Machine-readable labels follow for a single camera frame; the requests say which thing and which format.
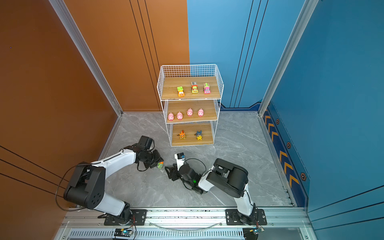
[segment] white wire shelf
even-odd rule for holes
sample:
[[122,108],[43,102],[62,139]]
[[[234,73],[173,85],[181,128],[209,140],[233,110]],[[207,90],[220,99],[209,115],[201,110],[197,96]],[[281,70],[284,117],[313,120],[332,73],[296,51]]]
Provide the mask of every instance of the white wire shelf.
[[[191,82],[197,83],[198,93],[192,93]],[[209,94],[204,94],[204,83],[209,84]],[[184,89],[183,97],[177,94],[179,86]],[[224,83],[216,64],[161,66],[157,91],[172,147],[214,144],[223,90]],[[189,108],[193,110],[192,116],[187,115]],[[202,117],[197,114],[200,108],[204,110]],[[173,121],[168,120],[170,112],[174,115]],[[182,120],[177,119],[178,112],[183,114]],[[182,130],[185,139],[177,136]],[[203,131],[203,140],[197,140],[194,135],[200,130]]]

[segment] orange wall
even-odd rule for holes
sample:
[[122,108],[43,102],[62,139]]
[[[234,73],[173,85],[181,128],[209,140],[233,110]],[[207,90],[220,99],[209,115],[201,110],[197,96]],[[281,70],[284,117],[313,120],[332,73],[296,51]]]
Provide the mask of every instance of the orange wall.
[[124,111],[159,111],[161,65],[189,64],[186,0],[65,0]]
[[0,238],[49,240],[56,175],[97,160],[117,116],[49,1],[1,1],[0,22],[0,146],[47,169],[0,148]]

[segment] yellow chevron stripe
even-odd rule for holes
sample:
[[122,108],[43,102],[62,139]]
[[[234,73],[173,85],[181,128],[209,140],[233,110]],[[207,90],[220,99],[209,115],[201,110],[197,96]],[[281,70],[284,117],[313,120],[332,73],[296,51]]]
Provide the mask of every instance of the yellow chevron stripe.
[[274,125],[272,123],[268,123],[268,132],[271,132],[271,127],[274,127]]
[[290,169],[293,170],[292,166],[285,162],[285,163],[284,163],[284,173],[285,173],[285,174],[287,174],[287,167],[289,167]]
[[280,162],[281,162],[281,156],[286,156],[286,157],[288,157],[287,154],[286,154],[285,152],[280,151]]
[[277,134],[277,132],[272,131],[272,142],[273,142],[273,136],[274,136],[274,135],[279,136],[279,135]]
[[294,180],[295,182],[297,182],[297,184],[300,184],[299,183],[299,180],[297,180],[294,176],[292,175],[289,175],[289,186],[292,188],[292,180]]
[[266,119],[267,119],[267,118],[271,119],[270,116],[265,116],[265,125],[266,125]]

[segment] black mounting plate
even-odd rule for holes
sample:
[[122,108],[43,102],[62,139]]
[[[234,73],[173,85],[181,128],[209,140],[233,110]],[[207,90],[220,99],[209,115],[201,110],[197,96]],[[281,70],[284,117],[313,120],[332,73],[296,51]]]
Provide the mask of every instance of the black mounting plate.
[[[254,214],[256,216],[256,220],[252,223],[252,225],[256,225],[256,221],[259,225],[267,225],[265,212],[263,209],[254,209]],[[238,217],[239,212],[237,209],[226,209],[225,217],[227,220],[227,225],[245,225],[240,221],[240,217]]]
[[[146,209],[131,209],[133,215],[135,216],[135,226],[143,226],[145,219],[147,217]],[[113,215],[107,215],[104,221],[105,226],[118,226],[119,224],[113,218]],[[126,225],[123,226],[131,226],[132,221],[129,221]]]

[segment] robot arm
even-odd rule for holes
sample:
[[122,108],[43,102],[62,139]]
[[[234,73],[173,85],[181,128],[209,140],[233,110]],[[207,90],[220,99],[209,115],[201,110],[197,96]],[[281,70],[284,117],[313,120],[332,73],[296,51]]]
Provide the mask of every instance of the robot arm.
[[233,218],[248,225],[256,224],[254,215],[256,206],[249,195],[248,171],[245,168],[217,158],[214,165],[204,175],[195,173],[188,164],[179,167],[179,172],[183,181],[190,183],[192,189],[200,194],[208,192],[213,186],[216,186],[234,197],[239,214]]
[[151,152],[152,139],[141,136],[139,143],[127,146],[122,151],[105,159],[90,164],[81,162],[76,166],[74,173],[64,192],[64,199],[113,215],[115,221],[121,225],[131,219],[130,205],[114,198],[104,192],[105,180],[120,170],[133,163],[143,162],[146,169],[153,168],[163,159],[157,150]]

